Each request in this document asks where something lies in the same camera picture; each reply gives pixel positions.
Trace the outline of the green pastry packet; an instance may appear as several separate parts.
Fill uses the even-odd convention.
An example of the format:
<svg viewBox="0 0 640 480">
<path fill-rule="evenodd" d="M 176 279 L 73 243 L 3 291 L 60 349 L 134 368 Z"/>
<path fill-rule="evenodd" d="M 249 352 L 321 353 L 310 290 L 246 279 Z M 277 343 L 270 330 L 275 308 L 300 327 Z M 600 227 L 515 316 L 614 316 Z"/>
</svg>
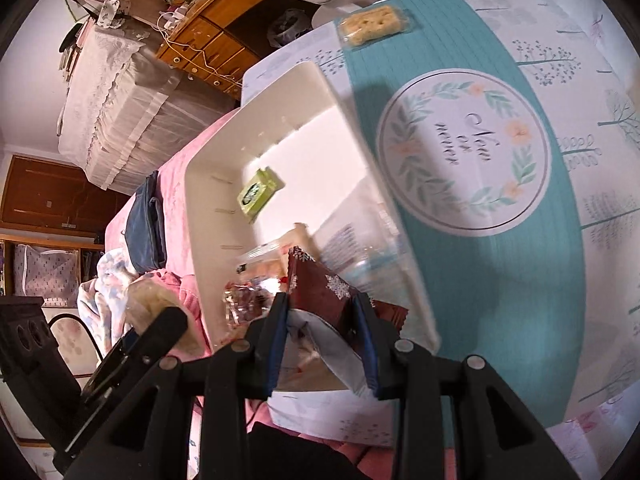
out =
<svg viewBox="0 0 640 480">
<path fill-rule="evenodd" d="M 254 223 L 274 194 L 284 188 L 284 182 L 270 168 L 257 169 L 238 195 L 238 204 L 248 222 Z"/>
</svg>

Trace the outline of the clear bag orange crackers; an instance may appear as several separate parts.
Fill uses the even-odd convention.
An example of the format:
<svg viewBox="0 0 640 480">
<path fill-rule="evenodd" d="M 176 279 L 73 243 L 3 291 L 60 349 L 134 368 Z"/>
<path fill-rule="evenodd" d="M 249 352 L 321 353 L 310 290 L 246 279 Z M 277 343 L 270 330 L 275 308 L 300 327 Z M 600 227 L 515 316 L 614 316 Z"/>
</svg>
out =
<svg viewBox="0 0 640 480">
<path fill-rule="evenodd" d="M 319 257 L 318 248 L 309 235 L 306 224 L 295 222 L 292 230 L 276 240 L 242 255 L 235 269 L 236 275 L 241 282 L 285 278 L 288 275 L 288 252 L 293 247 L 303 249 L 311 257 Z"/>
</svg>

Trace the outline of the teal tree pattern tablecloth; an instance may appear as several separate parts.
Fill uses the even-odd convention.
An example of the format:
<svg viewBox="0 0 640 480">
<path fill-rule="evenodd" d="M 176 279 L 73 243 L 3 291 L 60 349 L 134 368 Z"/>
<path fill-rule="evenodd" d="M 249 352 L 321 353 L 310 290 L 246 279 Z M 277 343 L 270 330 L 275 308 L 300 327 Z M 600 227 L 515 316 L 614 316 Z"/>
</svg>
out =
<svg viewBox="0 0 640 480">
<path fill-rule="evenodd" d="M 360 48 L 326 25 L 244 77 L 317 64 L 393 197 L 442 356 L 484 356 L 552 426 L 639 389 L 639 111 L 554 0 L 398 0 Z"/>
</svg>

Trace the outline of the clear nut candy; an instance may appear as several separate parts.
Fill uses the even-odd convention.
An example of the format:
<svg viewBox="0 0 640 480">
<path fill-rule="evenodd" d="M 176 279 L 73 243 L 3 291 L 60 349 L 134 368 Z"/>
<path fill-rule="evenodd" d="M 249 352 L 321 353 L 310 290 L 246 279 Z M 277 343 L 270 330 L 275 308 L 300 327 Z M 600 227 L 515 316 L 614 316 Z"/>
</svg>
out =
<svg viewBox="0 0 640 480">
<path fill-rule="evenodd" d="M 251 282 L 229 282 L 222 293 L 228 325 L 239 327 L 265 315 L 270 310 L 272 298 L 262 286 Z"/>
</svg>

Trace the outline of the white plastic storage bin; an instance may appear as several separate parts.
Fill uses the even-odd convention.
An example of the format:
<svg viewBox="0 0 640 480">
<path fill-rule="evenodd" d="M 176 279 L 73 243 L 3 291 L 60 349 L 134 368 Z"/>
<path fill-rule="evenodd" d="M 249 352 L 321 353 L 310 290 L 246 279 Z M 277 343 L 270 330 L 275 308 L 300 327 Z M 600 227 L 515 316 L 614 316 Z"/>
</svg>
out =
<svg viewBox="0 0 640 480">
<path fill-rule="evenodd" d="M 259 169 L 282 188 L 255 221 L 240 193 Z M 316 232 L 364 178 L 393 223 L 397 210 L 355 122 L 313 62 L 300 63 L 236 110 L 190 160 L 184 174 L 194 274 L 209 339 L 229 333 L 222 306 L 232 264 L 303 223 Z"/>
</svg>

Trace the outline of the rice cracker pack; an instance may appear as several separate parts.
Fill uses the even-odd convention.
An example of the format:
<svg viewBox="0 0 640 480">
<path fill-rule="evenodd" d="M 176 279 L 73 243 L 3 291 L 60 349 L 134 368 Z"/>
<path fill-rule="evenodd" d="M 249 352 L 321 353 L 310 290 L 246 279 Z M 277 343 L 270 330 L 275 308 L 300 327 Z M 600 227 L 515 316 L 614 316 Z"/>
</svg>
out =
<svg viewBox="0 0 640 480">
<path fill-rule="evenodd" d="M 127 288 L 125 322 L 139 335 L 168 307 L 177 307 L 186 315 L 188 328 L 169 354 L 182 362 L 212 354 L 202 321 L 200 302 L 189 281 L 175 274 L 154 272 L 138 278 Z"/>
<path fill-rule="evenodd" d="M 341 18 L 336 25 L 338 39 L 343 47 L 357 49 L 390 36 L 406 32 L 411 27 L 409 15 L 384 3 L 362 9 Z"/>
</svg>

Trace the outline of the red white date snack bag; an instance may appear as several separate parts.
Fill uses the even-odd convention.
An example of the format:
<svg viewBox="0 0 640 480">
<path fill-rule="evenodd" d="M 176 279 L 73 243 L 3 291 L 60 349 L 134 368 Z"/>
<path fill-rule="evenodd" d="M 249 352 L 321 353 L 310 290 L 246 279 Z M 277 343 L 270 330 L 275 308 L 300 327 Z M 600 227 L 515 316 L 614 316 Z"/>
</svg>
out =
<svg viewBox="0 0 640 480">
<path fill-rule="evenodd" d="M 288 311 L 277 390 L 349 390 L 360 398 L 373 396 L 357 353 L 323 318 L 298 309 Z"/>
</svg>

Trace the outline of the white blue wafer pack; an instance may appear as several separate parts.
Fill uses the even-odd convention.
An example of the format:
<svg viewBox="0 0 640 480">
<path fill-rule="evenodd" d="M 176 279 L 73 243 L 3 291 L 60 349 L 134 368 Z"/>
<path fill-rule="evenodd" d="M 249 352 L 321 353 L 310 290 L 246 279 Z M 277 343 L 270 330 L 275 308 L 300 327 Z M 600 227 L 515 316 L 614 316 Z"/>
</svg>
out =
<svg viewBox="0 0 640 480">
<path fill-rule="evenodd" d="M 399 232 L 378 194 L 364 182 L 312 234 L 321 262 L 374 300 L 413 306 Z"/>
</svg>

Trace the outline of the dark red snowflake packet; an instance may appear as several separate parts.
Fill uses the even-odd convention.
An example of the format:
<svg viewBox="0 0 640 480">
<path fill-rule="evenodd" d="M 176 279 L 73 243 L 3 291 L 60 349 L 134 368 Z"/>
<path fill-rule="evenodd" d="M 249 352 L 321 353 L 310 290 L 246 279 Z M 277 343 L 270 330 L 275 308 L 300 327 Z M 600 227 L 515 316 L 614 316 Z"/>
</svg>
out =
<svg viewBox="0 0 640 480">
<path fill-rule="evenodd" d="M 357 342 L 357 315 L 352 300 L 359 290 L 349 285 L 302 248 L 288 250 L 288 328 L 329 326 L 352 346 Z"/>
</svg>

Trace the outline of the black waste bin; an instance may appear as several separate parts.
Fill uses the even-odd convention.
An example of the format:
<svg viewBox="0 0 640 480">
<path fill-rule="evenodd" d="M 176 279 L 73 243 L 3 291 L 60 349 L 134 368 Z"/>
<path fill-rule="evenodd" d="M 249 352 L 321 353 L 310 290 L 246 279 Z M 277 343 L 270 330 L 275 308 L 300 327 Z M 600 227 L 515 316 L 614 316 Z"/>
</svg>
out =
<svg viewBox="0 0 640 480">
<path fill-rule="evenodd" d="M 285 10 L 267 29 L 267 40 L 271 47 L 280 49 L 312 29 L 311 20 L 303 10 Z"/>
</svg>

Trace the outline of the lace covered piano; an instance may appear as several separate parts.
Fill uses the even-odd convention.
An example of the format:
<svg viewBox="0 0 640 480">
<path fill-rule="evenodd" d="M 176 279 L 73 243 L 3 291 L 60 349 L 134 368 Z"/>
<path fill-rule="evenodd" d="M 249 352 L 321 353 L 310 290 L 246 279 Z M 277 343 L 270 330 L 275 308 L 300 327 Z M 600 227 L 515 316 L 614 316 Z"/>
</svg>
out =
<svg viewBox="0 0 640 480">
<path fill-rule="evenodd" d="M 89 28 L 58 118 L 58 152 L 102 190 L 132 194 L 235 108 L 236 99 L 155 57 L 147 27 Z"/>
</svg>

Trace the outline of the navy folded garment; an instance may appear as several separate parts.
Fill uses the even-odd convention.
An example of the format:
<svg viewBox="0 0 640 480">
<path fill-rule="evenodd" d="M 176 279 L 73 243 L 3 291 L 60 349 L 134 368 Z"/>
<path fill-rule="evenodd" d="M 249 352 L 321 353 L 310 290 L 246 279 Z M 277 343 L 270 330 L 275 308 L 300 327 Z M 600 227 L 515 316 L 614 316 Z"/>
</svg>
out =
<svg viewBox="0 0 640 480">
<path fill-rule="evenodd" d="M 167 260 L 163 201 L 157 189 L 155 170 L 136 189 L 126 222 L 129 259 L 139 274 L 161 269 Z"/>
</svg>

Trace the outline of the floral white pajama cloth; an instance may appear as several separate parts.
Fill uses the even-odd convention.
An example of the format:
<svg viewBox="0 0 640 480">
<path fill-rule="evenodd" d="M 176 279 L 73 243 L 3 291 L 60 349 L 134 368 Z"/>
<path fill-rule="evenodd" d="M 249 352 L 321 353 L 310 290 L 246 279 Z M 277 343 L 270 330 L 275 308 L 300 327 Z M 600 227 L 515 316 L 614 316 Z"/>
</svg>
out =
<svg viewBox="0 0 640 480">
<path fill-rule="evenodd" d="M 125 333 L 127 288 L 139 274 L 122 248 L 106 252 L 98 261 L 96 272 L 97 278 L 79 285 L 77 310 L 106 356 Z"/>
</svg>

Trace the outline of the pink bed blanket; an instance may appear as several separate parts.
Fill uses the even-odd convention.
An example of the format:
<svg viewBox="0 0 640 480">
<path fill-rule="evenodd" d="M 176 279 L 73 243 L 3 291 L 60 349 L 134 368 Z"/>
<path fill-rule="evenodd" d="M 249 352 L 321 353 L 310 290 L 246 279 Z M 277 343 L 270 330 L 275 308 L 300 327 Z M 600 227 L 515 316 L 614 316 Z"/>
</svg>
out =
<svg viewBox="0 0 640 480">
<path fill-rule="evenodd" d="M 206 127 L 184 148 L 157 169 L 155 195 L 162 202 L 165 230 L 165 265 L 151 272 L 151 278 L 174 292 L 193 314 L 195 324 L 204 340 L 204 356 L 213 353 L 198 285 L 196 284 L 192 247 L 186 221 L 186 193 L 184 175 L 191 159 L 238 112 L 236 108 Z"/>
</svg>

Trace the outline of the wooden desk with drawers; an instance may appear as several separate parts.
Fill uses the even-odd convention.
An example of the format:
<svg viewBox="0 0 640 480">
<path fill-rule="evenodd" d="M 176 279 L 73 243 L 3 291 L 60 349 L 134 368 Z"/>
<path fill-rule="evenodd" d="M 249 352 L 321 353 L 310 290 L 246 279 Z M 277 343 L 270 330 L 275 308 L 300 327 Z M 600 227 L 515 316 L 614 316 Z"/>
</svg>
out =
<svg viewBox="0 0 640 480">
<path fill-rule="evenodd" d="M 317 7 L 299 0 L 200 0 L 163 40 L 156 57 L 239 99 L 244 73 L 274 51 L 269 26 L 288 9 L 311 16 Z"/>
</svg>

